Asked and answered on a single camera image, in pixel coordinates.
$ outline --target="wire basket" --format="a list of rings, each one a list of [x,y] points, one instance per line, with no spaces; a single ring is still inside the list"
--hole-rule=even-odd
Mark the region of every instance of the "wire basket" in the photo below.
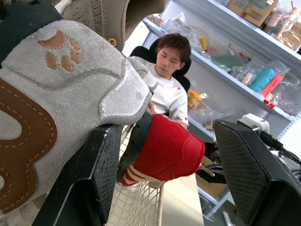
[[[124,127],[122,134],[119,158],[127,148],[131,127]],[[163,190],[164,186],[153,189],[147,183],[130,187],[116,183],[106,226],[161,226]]]

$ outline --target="red shoe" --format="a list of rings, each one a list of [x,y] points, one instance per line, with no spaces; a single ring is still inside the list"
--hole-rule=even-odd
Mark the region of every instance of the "red shoe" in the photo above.
[[[117,181],[123,186],[146,181],[161,186],[195,173],[204,154],[204,143],[179,123],[145,113],[120,159]]]

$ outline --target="man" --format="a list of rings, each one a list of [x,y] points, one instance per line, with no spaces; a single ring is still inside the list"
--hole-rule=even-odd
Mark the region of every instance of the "man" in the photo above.
[[[185,66],[191,49],[187,38],[180,34],[168,34],[158,44],[156,64],[134,57],[145,66],[158,81],[149,106],[152,113],[166,114],[187,129],[187,94],[183,86],[172,76]]]

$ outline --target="white stripe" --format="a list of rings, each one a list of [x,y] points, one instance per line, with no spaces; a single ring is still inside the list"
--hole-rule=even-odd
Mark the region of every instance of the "white stripe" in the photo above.
[[[133,181],[127,179],[127,177],[126,177],[125,175],[123,176],[123,179],[124,179],[124,181],[125,181],[128,185],[132,185],[132,184],[137,183],[137,182],[133,182]]]
[[[145,178],[140,178],[140,177],[137,177],[136,175],[134,175],[130,169],[128,168],[127,169],[127,173],[129,174],[129,176],[133,179],[133,180],[136,180],[136,181],[139,181],[139,182],[148,182],[147,179]]]
[[[130,165],[130,169],[131,169],[135,174],[137,174],[137,175],[139,175],[139,176],[141,176],[141,177],[147,179],[147,181],[160,182],[160,180],[157,180],[157,179],[155,179],[155,178],[149,177],[149,176],[147,176],[147,175],[145,175],[145,174],[139,172],[138,170],[136,170],[136,169],[133,167],[133,165]]]

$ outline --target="shoe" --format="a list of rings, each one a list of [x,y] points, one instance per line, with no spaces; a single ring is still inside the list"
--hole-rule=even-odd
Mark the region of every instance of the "shoe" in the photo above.
[[[151,99],[131,62],[74,21],[39,29],[1,65],[2,213],[48,192],[93,128],[134,124]]]
[[[167,0],[62,0],[55,8],[65,19],[83,23],[121,51],[135,27],[146,16],[163,12],[166,3]]]
[[[179,123],[145,113],[130,136],[119,162],[117,181],[123,186],[165,181],[195,173],[204,157],[205,145]]]

